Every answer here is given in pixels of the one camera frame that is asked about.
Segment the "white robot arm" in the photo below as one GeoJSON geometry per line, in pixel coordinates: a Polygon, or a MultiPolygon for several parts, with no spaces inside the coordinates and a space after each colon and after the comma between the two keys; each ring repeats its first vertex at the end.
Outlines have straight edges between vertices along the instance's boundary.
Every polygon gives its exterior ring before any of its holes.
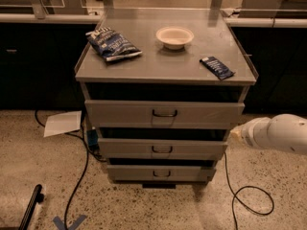
{"type": "Polygon", "coordinates": [[[307,155],[307,118],[288,113],[253,117],[230,130],[228,141],[253,150],[307,155]]]}

